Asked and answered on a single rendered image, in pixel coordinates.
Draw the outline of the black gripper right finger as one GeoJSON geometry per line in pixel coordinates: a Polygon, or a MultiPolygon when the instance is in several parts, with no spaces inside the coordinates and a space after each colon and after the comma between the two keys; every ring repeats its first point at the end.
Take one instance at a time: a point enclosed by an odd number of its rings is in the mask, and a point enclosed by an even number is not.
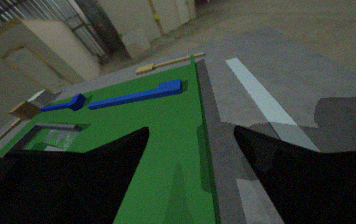
{"type": "Polygon", "coordinates": [[[356,183],[356,151],[322,153],[241,126],[233,136],[284,224],[322,224],[356,183]]]}

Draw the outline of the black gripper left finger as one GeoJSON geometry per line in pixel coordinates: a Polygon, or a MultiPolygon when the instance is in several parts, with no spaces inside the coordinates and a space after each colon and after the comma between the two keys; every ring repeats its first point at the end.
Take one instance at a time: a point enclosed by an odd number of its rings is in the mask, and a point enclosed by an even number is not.
{"type": "Polygon", "coordinates": [[[69,184],[92,224],[112,224],[148,138],[143,127],[85,153],[15,150],[5,158],[20,160],[24,179],[69,184]]]}

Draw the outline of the green flat mat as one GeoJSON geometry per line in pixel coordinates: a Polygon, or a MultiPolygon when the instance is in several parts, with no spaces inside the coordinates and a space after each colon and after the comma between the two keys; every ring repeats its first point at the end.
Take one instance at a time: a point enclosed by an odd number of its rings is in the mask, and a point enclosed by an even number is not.
{"type": "Polygon", "coordinates": [[[66,151],[85,153],[140,128],[149,138],[112,224],[204,224],[191,64],[82,94],[82,108],[40,111],[0,150],[0,157],[37,122],[83,128],[66,151]],[[182,92],[90,110],[90,102],[158,88],[181,79],[182,92]]]}

